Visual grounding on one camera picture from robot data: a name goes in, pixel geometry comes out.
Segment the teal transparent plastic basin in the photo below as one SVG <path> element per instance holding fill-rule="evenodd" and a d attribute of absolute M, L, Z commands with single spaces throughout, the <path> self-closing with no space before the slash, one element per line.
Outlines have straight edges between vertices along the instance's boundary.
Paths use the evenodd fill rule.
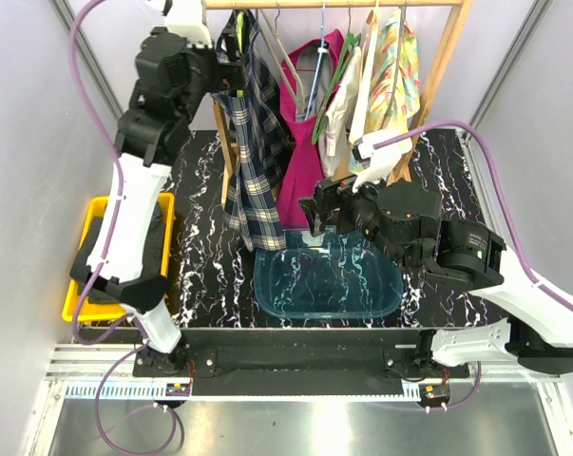
<path fill-rule="evenodd" d="M 287 230 L 286 247 L 255 252 L 260 308 L 283 319 L 375 319 L 393 314 L 404 294 L 400 270 L 360 233 L 313 237 Z"/>

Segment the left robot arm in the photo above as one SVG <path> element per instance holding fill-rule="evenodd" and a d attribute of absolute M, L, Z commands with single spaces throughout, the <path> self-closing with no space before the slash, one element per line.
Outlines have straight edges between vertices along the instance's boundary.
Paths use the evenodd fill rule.
<path fill-rule="evenodd" d="M 181 332 L 164 300 L 165 277 L 143 265 L 151 219 L 172 167 L 190 137 L 189 125 L 209 93 L 244 86 L 237 35 L 216 45 L 154 28 L 135 58 L 138 79 L 109 149 L 115 153 L 108 203 L 91 252 L 80 252 L 73 279 L 108 295 L 143 331 L 154 365 L 175 376 L 186 367 Z"/>

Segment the lime green hanger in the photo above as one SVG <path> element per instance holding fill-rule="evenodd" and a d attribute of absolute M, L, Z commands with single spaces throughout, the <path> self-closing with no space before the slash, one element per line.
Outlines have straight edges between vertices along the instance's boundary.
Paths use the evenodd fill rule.
<path fill-rule="evenodd" d="M 246 36 L 246 13 L 239 10 L 236 17 L 236 38 L 238 42 L 239 53 L 245 52 L 245 36 Z"/>

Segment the navy plaid skirt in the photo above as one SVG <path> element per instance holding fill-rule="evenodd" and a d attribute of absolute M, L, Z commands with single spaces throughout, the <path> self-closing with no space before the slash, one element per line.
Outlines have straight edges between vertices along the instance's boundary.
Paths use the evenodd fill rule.
<path fill-rule="evenodd" d="M 286 239 L 272 193 L 284 177 L 292 155 L 290 131 L 279 113 L 279 84 L 258 50 L 260 25 L 246 13 L 246 87 L 214 96 L 230 120 L 239 149 L 239 160 L 228 183 L 224 204 L 225 224 L 239 231 L 250 251 L 276 251 Z M 238 10 L 232 12 L 224 32 L 236 33 Z"/>

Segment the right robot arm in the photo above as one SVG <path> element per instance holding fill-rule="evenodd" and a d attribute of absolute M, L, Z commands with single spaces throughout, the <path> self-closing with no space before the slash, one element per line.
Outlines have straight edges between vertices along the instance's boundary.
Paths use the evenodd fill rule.
<path fill-rule="evenodd" d="M 357 231 L 401 271 L 419 271 L 507 312 L 490 325 L 422 331 L 407 358 L 422 375 L 490 361 L 573 372 L 573 296 L 533 282 L 518 255 L 484 224 L 443 218 L 439 194 L 407 181 L 355 188 L 346 178 L 320 181 L 298 205 L 313 236 L 331 222 L 340 234 Z"/>

